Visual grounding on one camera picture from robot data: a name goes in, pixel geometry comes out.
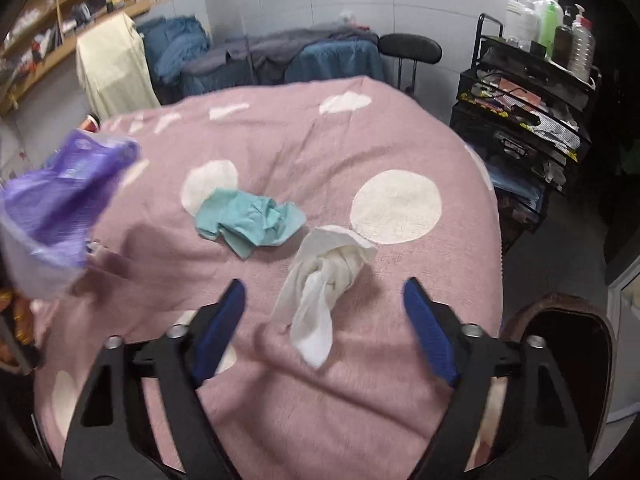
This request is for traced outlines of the teal tissue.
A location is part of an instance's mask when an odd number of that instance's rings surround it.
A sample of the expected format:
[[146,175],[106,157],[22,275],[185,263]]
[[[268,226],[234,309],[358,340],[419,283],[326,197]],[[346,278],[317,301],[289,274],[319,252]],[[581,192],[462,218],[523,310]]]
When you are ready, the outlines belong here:
[[292,202],[279,204],[268,196],[230,188],[216,188],[195,215],[200,237],[222,237],[242,260],[256,248],[281,246],[305,223],[305,214]]

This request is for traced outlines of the white tissue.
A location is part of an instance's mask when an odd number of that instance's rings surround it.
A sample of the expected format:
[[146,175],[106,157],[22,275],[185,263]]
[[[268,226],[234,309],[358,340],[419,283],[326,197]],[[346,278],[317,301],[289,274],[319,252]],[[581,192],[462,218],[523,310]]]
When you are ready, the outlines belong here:
[[332,310],[378,248],[341,226],[319,226],[303,239],[272,311],[288,326],[290,343],[318,370],[333,344]]

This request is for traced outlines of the purple plastic bag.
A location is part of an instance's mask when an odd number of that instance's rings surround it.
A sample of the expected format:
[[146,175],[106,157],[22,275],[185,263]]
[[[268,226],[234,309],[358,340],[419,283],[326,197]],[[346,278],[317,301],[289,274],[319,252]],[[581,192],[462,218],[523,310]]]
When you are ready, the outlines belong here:
[[88,241],[140,146],[128,136],[74,130],[40,169],[1,189],[1,253],[30,299],[62,294],[84,274]]

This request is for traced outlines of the brown trash bin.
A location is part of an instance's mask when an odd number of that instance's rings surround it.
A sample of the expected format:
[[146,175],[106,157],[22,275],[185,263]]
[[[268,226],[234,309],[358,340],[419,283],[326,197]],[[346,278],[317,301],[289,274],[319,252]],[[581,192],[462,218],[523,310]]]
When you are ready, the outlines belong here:
[[577,296],[552,292],[521,308],[500,336],[521,341],[541,336],[563,376],[577,413],[587,453],[592,455],[611,403],[614,334],[600,310]]

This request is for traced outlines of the orange red snack bag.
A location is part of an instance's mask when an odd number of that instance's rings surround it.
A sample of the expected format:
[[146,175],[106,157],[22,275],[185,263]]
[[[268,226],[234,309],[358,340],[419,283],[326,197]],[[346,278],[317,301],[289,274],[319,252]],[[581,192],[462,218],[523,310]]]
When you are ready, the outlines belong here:
[[34,314],[30,308],[32,300],[22,296],[16,290],[1,289],[1,314],[9,322],[10,335],[23,346],[35,343]]

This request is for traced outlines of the pink polka dot bedspread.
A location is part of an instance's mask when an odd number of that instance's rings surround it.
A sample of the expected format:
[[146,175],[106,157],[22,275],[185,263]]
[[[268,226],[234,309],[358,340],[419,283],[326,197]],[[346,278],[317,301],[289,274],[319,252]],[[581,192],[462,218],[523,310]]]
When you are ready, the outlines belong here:
[[[138,164],[94,229],[86,274],[47,308],[36,413],[55,457],[104,341],[163,336],[232,280],[247,305],[231,360],[198,395],[247,479],[405,479],[450,388],[423,359],[402,286],[417,278],[498,332],[502,258],[489,174],[448,126],[366,77],[236,88],[104,120]],[[184,194],[216,185],[306,221],[239,257],[198,234]]]

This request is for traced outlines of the black mesh trolley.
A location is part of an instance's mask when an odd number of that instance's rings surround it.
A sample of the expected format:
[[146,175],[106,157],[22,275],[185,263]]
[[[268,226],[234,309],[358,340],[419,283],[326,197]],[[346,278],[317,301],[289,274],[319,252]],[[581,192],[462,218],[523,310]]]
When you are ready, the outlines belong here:
[[480,156],[498,202],[501,245],[538,230],[552,194],[573,191],[591,139],[585,121],[600,74],[583,82],[565,68],[484,31],[477,19],[470,67],[461,73],[450,127]]

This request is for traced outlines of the red paper cup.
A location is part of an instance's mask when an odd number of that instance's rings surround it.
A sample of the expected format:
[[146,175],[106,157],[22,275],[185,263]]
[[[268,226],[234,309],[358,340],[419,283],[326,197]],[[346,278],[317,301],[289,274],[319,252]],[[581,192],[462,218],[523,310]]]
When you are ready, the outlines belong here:
[[81,128],[81,130],[95,133],[100,130],[100,122],[93,115],[89,114],[86,116],[79,128]]

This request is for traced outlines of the massage bed grey blue covers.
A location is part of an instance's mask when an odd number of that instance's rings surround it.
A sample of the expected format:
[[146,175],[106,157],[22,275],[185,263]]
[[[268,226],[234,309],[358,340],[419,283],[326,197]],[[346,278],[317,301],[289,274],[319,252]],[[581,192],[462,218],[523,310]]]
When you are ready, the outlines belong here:
[[378,35],[356,25],[324,24],[212,47],[183,66],[180,90],[186,98],[234,87],[360,76],[385,79]]

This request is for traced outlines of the blue crumpled blanket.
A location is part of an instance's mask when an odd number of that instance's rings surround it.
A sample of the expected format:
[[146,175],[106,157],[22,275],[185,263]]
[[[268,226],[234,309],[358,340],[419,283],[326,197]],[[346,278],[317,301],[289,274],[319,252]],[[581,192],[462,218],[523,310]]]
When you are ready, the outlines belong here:
[[195,16],[154,18],[137,26],[153,84],[171,86],[187,62],[206,53],[210,39]]

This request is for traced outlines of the cream cloth on chair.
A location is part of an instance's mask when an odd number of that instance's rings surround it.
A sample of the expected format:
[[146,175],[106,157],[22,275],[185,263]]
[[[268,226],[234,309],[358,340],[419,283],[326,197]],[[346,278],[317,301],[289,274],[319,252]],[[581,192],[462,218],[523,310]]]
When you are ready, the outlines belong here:
[[75,53],[79,84],[101,122],[160,107],[143,40],[128,14],[114,14],[83,32]]

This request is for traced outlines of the clear bottle red cap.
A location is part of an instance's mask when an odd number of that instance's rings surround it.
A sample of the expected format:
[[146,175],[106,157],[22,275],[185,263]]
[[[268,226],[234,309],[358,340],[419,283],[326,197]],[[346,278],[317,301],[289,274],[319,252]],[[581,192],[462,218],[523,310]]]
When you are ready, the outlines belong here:
[[578,14],[572,25],[572,52],[570,52],[570,62],[568,70],[579,80],[588,84],[590,81],[591,67],[593,62],[596,40],[591,30],[591,22]]

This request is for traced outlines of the dark brown bottle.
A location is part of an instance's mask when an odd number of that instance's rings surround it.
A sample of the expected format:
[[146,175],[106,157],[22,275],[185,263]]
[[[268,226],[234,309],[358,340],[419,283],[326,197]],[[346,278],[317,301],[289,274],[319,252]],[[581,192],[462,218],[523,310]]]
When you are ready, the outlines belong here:
[[570,11],[565,10],[561,24],[555,29],[551,61],[566,70],[570,64],[573,47],[572,17]]

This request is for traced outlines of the white pump bottle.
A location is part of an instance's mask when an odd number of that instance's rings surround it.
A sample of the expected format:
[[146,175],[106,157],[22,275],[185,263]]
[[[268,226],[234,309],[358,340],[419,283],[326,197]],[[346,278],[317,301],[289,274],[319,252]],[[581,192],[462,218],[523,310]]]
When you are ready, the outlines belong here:
[[528,51],[532,43],[537,39],[538,32],[539,18],[536,14],[534,0],[519,2],[516,38],[518,38],[520,48]]

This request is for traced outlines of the green pump bottle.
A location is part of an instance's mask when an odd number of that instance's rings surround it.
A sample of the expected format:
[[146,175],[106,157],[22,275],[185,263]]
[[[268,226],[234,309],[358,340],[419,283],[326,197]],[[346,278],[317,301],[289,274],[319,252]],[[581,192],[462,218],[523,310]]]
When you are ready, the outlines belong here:
[[538,44],[544,47],[544,57],[552,55],[555,29],[562,25],[563,12],[555,0],[541,0],[537,8],[539,16]]

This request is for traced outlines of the wooden cubby shelf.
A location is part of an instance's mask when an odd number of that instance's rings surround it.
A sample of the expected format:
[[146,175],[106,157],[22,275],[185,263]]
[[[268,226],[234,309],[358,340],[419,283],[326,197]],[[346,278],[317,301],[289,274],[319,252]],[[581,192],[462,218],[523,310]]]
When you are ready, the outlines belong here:
[[154,0],[26,0],[1,38],[1,113],[16,110],[64,62],[75,60],[83,77],[138,44],[134,20],[153,6]]

